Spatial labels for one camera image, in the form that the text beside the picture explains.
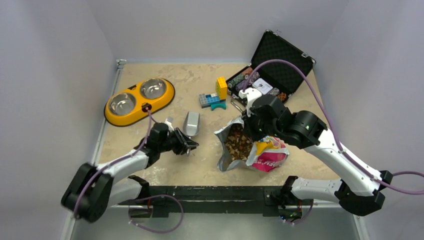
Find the colourful pet food bag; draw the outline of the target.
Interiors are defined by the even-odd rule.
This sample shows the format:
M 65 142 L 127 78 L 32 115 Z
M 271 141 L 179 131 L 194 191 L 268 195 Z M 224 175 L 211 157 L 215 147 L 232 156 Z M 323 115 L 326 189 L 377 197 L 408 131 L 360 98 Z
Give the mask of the colourful pet food bag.
M 214 132 L 222 147 L 217 163 L 219 171 L 247 168 L 269 173 L 289 157 L 289 150 L 282 140 L 266 136 L 252 141 L 244 135 L 244 126 L 242 117 L 237 116 Z

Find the teal arch toy piece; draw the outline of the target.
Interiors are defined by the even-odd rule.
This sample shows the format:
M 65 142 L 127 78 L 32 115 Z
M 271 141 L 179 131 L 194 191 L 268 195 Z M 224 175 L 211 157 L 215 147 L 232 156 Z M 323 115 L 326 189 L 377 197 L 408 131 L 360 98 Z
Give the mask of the teal arch toy piece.
M 210 105 L 210 109 L 211 111 L 214 111 L 216 109 L 223 109 L 226 110 L 227 109 L 227 105 L 225 102 L 217 102 L 217 103 L 212 103 Z

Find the silver metal scoop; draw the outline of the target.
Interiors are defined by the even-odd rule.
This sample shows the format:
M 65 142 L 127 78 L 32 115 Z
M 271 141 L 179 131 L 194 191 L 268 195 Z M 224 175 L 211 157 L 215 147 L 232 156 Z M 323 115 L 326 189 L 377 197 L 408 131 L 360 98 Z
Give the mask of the silver metal scoop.
M 189 111 L 184 119 L 182 129 L 188 137 L 197 136 L 200 131 L 200 113 Z

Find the white playing card deck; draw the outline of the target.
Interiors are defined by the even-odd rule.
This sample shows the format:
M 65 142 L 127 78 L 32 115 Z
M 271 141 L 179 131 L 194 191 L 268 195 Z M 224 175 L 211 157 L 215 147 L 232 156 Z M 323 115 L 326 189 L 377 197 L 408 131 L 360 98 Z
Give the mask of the white playing card deck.
M 252 87 L 257 89 L 263 95 L 268 94 L 273 89 L 273 87 L 262 78 L 258 78 L 252 84 Z

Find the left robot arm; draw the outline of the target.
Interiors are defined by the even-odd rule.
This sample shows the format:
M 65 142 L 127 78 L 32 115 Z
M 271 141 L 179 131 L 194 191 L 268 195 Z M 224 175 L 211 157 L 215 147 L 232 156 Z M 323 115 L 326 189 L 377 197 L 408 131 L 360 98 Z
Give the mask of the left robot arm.
M 198 142 L 179 128 L 155 123 L 147 136 L 127 154 L 100 165 L 82 164 L 60 204 L 76 219 L 89 223 L 96 222 L 109 207 L 118 203 L 132 200 L 142 205 L 149 199 L 149 184 L 134 174 L 151 167 L 162 153 L 184 155 L 198 146 Z

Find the yellow double pet bowl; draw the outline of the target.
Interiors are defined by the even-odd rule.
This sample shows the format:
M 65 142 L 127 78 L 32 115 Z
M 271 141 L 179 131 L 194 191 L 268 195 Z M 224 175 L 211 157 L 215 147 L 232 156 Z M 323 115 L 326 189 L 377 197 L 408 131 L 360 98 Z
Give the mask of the yellow double pet bowl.
M 176 95 L 174 85 L 161 77 L 145 79 L 109 98 L 103 110 L 106 121 L 116 127 L 131 126 L 167 107 Z

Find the yellow toy brick block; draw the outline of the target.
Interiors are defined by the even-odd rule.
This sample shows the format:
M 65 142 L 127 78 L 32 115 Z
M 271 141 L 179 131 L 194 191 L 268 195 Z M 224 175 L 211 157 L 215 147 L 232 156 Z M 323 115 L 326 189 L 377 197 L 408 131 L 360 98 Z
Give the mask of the yellow toy brick block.
M 223 76 L 220 76 L 216 79 L 215 82 L 215 91 L 220 100 L 225 100 L 227 97 L 227 82 Z

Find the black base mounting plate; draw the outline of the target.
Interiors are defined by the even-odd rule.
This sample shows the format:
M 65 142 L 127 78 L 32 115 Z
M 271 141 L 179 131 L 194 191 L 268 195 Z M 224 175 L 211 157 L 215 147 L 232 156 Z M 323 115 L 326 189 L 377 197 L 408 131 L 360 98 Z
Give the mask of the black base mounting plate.
M 284 193 L 282 186 L 150 186 L 125 205 L 150 206 L 153 217 L 170 213 L 260 214 L 278 217 L 309 207 L 311 199 L 299 200 Z

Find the blue grey toy brick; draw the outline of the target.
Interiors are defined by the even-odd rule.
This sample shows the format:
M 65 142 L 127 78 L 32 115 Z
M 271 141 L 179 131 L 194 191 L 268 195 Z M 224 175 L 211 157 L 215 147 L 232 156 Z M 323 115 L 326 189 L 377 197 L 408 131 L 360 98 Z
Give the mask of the blue grey toy brick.
M 199 94 L 198 99 L 199 99 L 200 107 L 202 109 L 221 102 L 220 97 L 216 93 L 212 93 L 212 94 L 201 93 Z

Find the black poker chip case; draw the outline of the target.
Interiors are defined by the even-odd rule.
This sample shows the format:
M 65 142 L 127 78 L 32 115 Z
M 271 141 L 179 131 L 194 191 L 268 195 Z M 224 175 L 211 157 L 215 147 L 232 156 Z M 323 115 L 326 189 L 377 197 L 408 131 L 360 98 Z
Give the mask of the black poker chip case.
M 243 89 L 246 83 L 248 83 L 248 88 L 253 88 L 252 84 L 257 79 L 262 78 L 273 87 L 269 94 L 277 96 L 283 103 L 287 102 L 304 81 L 292 67 L 283 63 L 269 63 L 261 67 L 252 79 L 248 80 L 252 71 L 259 64 L 273 59 L 292 63 L 305 76 L 313 70 L 316 64 L 316 60 L 308 53 L 283 39 L 276 32 L 267 29 L 264 31 L 249 64 L 226 80 L 227 93 L 232 97 L 232 100 L 236 100 L 245 106 L 247 100 L 239 97 L 239 91 Z

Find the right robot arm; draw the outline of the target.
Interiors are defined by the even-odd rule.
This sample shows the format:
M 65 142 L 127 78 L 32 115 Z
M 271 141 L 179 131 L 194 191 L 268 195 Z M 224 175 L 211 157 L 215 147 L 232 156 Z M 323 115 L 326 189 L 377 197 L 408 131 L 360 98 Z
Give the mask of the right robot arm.
M 346 148 L 338 148 L 335 135 L 314 113 L 290 110 L 273 95 L 248 94 L 242 114 L 244 134 L 253 141 L 276 137 L 313 155 L 338 175 L 338 179 L 314 180 L 289 176 L 277 199 L 282 206 L 300 201 L 323 200 L 339 204 L 347 212 L 366 216 L 380 210 L 386 197 L 381 192 L 393 174 L 378 171 Z

